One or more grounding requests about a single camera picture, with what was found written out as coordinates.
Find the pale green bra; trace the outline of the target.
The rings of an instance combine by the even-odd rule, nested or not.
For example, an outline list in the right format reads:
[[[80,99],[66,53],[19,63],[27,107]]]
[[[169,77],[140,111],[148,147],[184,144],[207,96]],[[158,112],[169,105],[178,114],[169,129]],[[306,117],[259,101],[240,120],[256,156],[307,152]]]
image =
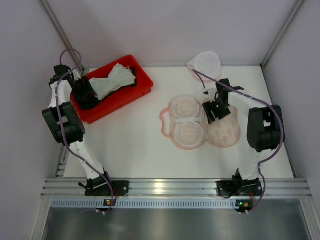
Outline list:
[[[95,97],[101,101],[106,98],[109,94],[119,90],[122,87],[135,84],[136,77],[132,70],[128,67],[117,63],[108,77],[94,77],[89,80],[94,92]]]

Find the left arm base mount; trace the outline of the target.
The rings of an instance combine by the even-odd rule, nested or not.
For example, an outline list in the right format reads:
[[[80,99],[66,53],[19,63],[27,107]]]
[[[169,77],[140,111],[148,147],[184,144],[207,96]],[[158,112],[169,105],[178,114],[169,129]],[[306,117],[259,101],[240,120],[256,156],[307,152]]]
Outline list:
[[[112,180],[111,186],[113,195],[115,197],[124,197],[129,192],[129,181],[126,180]],[[88,180],[86,185],[82,186],[85,189],[86,196],[100,197],[111,196],[112,192],[109,185],[104,179]]]

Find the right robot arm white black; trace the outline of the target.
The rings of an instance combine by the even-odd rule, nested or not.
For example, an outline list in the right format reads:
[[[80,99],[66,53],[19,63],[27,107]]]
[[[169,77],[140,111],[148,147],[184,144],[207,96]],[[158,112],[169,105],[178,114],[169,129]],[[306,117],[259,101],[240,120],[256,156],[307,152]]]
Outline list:
[[[249,145],[232,178],[218,181],[218,195],[260,197],[264,192],[264,184],[260,182],[261,166],[279,152],[285,140],[282,109],[245,94],[241,86],[231,86],[227,78],[215,84],[216,91],[206,90],[208,99],[202,104],[208,141],[220,148],[235,145],[241,136],[238,114],[242,113],[247,117]]]

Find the floral pink laundry bag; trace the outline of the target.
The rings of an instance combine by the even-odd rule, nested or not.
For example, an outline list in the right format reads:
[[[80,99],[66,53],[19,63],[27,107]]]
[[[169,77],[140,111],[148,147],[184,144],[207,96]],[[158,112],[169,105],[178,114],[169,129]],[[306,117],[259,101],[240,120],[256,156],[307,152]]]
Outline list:
[[[208,142],[217,148],[230,148],[241,138],[238,111],[229,106],[230,114],[209,123],[204,108],[191,96],[172,99],[160,113],[162,134],[180,149],[193,150]]]

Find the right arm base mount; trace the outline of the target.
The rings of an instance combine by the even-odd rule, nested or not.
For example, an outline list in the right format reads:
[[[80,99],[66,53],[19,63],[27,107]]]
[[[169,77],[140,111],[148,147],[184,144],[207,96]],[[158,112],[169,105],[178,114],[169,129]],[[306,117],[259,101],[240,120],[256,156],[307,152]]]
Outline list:
[[[219,197],[260,197],[263,193],[261,182],[258,178],[254,180],[221,180],[217,182],[217,193]]]

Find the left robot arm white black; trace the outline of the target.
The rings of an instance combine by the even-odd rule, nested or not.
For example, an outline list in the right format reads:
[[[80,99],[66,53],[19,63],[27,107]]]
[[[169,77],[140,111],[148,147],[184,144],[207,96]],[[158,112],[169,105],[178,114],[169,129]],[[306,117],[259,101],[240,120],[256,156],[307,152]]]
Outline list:
[[[76,88],[74,70],[59,64],[54,67],[54,77],[49,81],[51,101],[42,116],[55,141],[63,144],[69,153],[76,157],[86,174],[85,189],[87,196],[115,196],[112,180],[103,165],[91,153],[84,135],[83,122],[71,103],[72,90]]]

